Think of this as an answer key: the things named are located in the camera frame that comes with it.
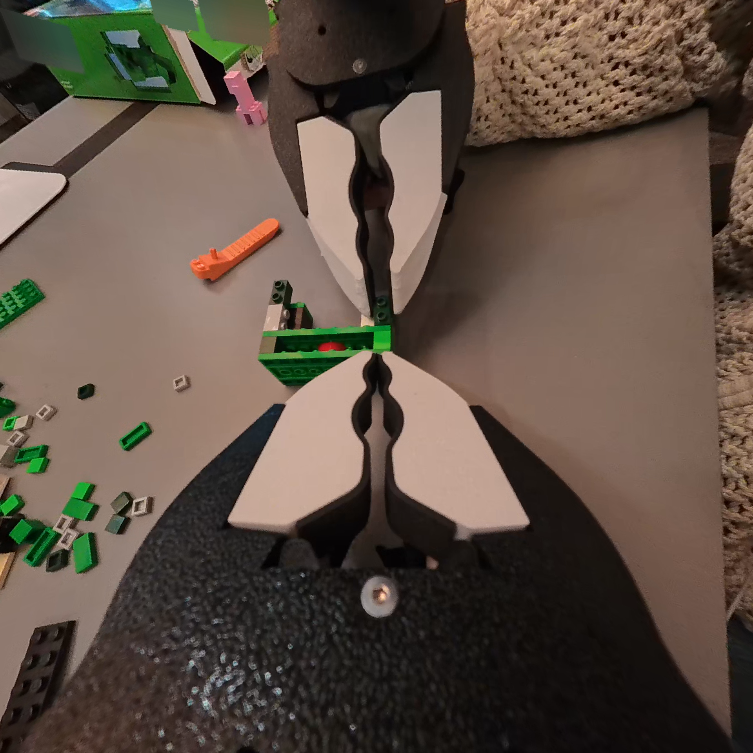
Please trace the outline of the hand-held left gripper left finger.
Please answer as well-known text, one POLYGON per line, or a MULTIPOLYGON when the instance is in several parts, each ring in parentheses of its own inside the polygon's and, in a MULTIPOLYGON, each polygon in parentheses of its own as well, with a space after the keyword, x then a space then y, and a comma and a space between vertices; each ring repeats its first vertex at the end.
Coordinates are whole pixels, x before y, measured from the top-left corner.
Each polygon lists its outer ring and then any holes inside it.
POLYGON ((371 398, 378 357, 363 352, 289 398, 227 522, 307 541, 341 566, 371 513, 371 398))

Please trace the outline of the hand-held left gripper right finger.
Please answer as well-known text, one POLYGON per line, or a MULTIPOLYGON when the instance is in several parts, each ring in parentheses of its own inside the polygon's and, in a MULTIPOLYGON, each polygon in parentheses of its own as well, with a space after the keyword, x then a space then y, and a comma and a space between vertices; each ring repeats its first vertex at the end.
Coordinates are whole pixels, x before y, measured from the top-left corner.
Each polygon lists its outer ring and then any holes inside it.
POLYGON ((380 358, 391 530, 439 562, 457 542, 526 529, 529 517, 469 404, 396 354, 380 358))

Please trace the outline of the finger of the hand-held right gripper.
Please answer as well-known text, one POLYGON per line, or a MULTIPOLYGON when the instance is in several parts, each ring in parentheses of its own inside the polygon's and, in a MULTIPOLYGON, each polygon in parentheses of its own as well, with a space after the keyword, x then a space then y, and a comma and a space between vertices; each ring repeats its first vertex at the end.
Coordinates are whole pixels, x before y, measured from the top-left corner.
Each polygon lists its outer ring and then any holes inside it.
POLYGON ((447 202, 443 190, 441 93, 410 93, 380 123, 392 198, 391 299, 401 314, 424 277, 447 202))
POLYGON ((333 277, 363 316, 372 315, 369 232, 354 198, 360 167, 353 132, 318 116, 299 122, 297 136, 306 193, 306 221, 333 277))

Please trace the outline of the green lego build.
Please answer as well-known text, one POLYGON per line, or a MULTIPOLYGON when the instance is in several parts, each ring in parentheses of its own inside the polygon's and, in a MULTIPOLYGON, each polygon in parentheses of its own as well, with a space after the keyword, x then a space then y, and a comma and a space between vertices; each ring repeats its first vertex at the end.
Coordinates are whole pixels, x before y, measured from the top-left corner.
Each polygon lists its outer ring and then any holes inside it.
POLYGON ((391 326, 374 326, 364 318, 359 326, 316 327, 308 307, 293 302, 286 279, 273 283, 258 360, 279 382, 302 386, 318 375, 361 353, 391 351, 391 326))

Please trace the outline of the pile of lego pieces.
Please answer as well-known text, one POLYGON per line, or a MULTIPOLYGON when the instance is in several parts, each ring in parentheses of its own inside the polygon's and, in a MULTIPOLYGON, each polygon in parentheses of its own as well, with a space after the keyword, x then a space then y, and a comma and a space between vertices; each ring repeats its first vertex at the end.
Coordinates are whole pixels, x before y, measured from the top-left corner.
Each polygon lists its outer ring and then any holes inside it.
POLYGON ((21 400, 2 395, 2 586, 15 560, 59 571, 73 562, 86 572, 99 563, 97 534, 122 535, 132 517, 150 513, 153 495, 133 494, 134 455, 155 432, 163 391, 151 402, 133 391, 110 408, 48 403, 16 413, 21 400))

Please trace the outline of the person's right forearm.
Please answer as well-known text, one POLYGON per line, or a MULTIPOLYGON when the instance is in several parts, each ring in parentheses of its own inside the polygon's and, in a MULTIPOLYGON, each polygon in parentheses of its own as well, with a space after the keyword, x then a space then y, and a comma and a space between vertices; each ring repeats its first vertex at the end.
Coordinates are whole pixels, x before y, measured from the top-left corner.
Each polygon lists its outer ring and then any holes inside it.
POLYGON ((475 98, 466 145, 639 124, 733 91, 752 2, 468 2, 475 98))

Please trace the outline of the pink lego pig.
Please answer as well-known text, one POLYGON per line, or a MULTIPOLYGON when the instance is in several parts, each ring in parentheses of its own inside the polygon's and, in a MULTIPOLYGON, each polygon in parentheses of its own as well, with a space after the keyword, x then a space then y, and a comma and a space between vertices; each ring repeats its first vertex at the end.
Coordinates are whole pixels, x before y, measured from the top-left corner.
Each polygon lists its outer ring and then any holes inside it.
POLYGON ((228 71, 224 83, 237 101, 236 115, 247 125, 262 125, 267 121, 263 103, 255 99, 245 74, 240 70, 228 71))

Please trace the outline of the green lego set box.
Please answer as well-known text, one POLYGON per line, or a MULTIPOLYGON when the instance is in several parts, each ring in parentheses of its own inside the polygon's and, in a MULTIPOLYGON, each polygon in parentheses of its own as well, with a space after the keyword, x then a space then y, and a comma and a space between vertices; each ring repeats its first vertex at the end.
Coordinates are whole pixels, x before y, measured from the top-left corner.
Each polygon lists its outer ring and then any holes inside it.
POLYGON ((51 67, 71 96, 215 105, 186 32, 158 23, 147 2, 47 3, 38 15, 71 32, 82 71, 51 67))

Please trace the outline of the green lego plate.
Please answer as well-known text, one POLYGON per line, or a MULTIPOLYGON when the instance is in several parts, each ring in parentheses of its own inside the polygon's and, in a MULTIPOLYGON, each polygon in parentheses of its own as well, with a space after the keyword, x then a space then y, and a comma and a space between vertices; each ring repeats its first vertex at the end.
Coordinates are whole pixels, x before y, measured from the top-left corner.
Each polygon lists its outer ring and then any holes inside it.
POLYGON ((24 278, 8 291, 2 292, 1 330, 15 322, 21 315, 30 311, 44 299, 44 293, 30 278, 24 278))

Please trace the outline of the black lego plate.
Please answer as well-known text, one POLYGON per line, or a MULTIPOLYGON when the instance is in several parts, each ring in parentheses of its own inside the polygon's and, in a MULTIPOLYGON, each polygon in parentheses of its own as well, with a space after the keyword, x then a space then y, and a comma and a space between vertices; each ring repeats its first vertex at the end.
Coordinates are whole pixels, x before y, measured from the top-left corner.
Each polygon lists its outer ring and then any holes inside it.
POLYGON ((77 622, 38 626, 24 658, 1 720, 1 751, 16 752, 51 705, 67 666, 77 622))

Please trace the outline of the orange brick separator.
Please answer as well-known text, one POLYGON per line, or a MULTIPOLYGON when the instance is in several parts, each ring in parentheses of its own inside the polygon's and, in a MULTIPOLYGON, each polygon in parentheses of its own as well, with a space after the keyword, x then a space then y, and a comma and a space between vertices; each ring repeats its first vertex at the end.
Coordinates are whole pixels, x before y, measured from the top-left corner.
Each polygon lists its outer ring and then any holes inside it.
POLYGON ((215 282, 265 246, 279 231, 277 219, 266 219, 229 246, 220 250, 210 248, 205 254, 191 260, 190 269, 199 280, 215 282))

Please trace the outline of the open green cardboard box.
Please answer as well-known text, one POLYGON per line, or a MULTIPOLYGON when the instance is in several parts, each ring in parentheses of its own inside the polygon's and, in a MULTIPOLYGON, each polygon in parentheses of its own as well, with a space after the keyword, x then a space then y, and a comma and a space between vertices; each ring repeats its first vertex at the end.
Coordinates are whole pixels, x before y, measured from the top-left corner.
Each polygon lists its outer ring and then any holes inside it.
POLYGON ((267 61, 261 46, 217 41, 203 29, 189 31, 187 37, 195 47, 209 56, 209 60, 217 62, 224 74, 231 70, 241 70, 247 75, 254 75, 266 67, 267 61))

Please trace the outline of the person's cream knit sweater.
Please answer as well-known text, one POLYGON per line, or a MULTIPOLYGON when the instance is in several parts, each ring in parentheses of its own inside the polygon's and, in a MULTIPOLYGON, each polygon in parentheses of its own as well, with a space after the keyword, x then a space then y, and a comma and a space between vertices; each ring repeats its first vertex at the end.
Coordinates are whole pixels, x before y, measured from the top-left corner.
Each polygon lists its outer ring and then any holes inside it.
POLYGON ((752 627, 752 128, 739 150, 729 219, 713 239, 721 519, 727 618, 752 627))

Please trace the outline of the white book stand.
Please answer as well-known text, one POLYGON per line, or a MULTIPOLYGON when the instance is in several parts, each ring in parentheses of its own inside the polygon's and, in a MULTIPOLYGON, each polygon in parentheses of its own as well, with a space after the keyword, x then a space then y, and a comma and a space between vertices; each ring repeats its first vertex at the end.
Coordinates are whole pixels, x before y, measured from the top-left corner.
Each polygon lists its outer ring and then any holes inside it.
POLYGON ((46 209, 68 186, 62 173, 45 166, 6 164, 1 168, 1 245, 46 209))

